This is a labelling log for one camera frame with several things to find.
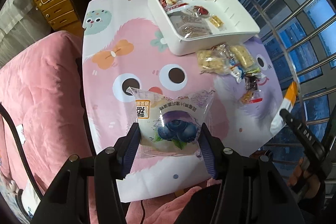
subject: green leaf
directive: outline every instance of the green leaf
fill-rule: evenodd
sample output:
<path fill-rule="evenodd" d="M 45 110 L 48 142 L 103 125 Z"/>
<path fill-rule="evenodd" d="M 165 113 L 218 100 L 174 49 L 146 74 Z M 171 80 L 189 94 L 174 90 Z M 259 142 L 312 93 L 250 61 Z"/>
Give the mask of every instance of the green leaf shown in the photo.
<path fill-rule="evenodd" d="M 181 150 L 187 145 L 187 143 L 181 142 L 180 140 L 176 139 L 172 139 L 172 142 Z"/>
<path fill-rule="evenodd" d="M 153 142 L 155 143 L 155 142 L 159 142 L 159 141 L 162 141 L 162 140 L 163 139 L 157 133 L 155 133 Z"/>

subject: storage box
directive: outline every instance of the storage box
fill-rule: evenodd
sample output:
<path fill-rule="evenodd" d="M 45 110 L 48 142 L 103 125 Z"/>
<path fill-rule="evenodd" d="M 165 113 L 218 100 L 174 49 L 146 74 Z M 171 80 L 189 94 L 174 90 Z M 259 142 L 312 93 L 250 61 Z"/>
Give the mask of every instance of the storage box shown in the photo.
<path fill-rule="evenodd" d="M 217 15 L 224 23 L 219 30 L 209 23 L 212 35 L 187 39 L 179 35 L 159 0 L 148 0 L 148 7 L 160 28 L 169 50 L 175 55 L 184 55 L 208 49 L 226 42 L 236 45 L 258 34 L 260 28 L 238 0 L 181 0 L 191 5 L 203 6 Z"/>

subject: black cable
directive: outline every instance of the black cable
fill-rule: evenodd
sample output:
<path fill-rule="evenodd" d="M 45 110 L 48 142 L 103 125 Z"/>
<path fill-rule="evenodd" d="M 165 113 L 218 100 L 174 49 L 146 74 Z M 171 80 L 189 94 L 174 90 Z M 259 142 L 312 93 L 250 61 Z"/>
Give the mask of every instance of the black cable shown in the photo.
<path fill-rule="evenodd" d="M 14 125 L 14 122 L 13 122 L 12 118 L 10 117 L 10 115 L 8 114 L 8 112 L 3 107 L 2 104 L 0 104 L 0 114 L 5 119 L 5 121 L 8 123 L 8 126 L 9 126 L 9 128 L 10 128 L 12 134 L 13 134 L 17 150 L 19 151 L 20 158 L 22 160 L 23 166 L 24 166 L 24 168 L 26 170 L 26 173 L 28 175 L 30 183 L 33 186 L 33 188 L 34 188 L 37 196 L 39 197 L 39 199 L 42 199 L 43 195 L 42 195 L 41 190 L 40 190 L 40 188 L 38 187 L 38 185 L 37 185 L 37 183 L 35 181 L 35 178 L 33 176 L 32 171 L 31 171 L 31 169 L 29 167 L 29 164 L 28 164 L 25 152 L 24 152 L 24 150 L 22 148 L 21 141 L 20 141 L 19 135 L 17 133 L 16 127 Z"/>
<path fill-rule="evenodd" d="M 145 212 L 145 208 L 143 206 L 143 200 L 141 200 L 140 203 L 141 203 L 141 208 L 142 208 L 142 219 L 141 219 L 140 224 L 143 224 L 143 221 L 145 220 L 146 212 Z"/>

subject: white tag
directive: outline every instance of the white tag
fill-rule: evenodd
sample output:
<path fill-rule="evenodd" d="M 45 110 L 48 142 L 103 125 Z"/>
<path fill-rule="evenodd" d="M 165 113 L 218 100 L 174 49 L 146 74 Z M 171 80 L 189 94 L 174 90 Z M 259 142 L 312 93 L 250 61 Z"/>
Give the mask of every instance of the white tag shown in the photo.
<path fill-rule="evenodd" d="M 21 144 L 23 145 L 25 143 L 25 141 L 26 141 L 25 135 L 23 133 L 23 125 L 19 124 L 18 126 L 16 126 L 16 131 L 17 131 L 17 133 L 19 135 Z"/>

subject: blueberry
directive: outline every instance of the blueberry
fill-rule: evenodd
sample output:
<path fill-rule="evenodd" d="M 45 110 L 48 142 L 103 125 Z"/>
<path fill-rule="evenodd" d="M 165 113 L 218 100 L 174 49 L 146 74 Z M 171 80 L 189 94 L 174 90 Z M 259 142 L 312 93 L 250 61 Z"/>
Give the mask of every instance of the blueberry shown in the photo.
<path fill-rule="evenodd" d="M 171 140 L 176 136 L 176 132 L 170 131 L 167 126 L 157 128 L 157 133 L 164 140 Z"/>
<path fill-rule="evenodd" d="M 168 128 L 175 132 L 182 132 L 187 127 L 187 125 L 188 123 L 182 120 L 172 120 L 171 122 L 167 123 Z"/>
<path fill-rule="evenodd" d="M 177 137 L 181 142 L 190 143 L 196 138 L 197 128 L 194 124 L 188 123 L 184 131 L 178 132 Z"/>

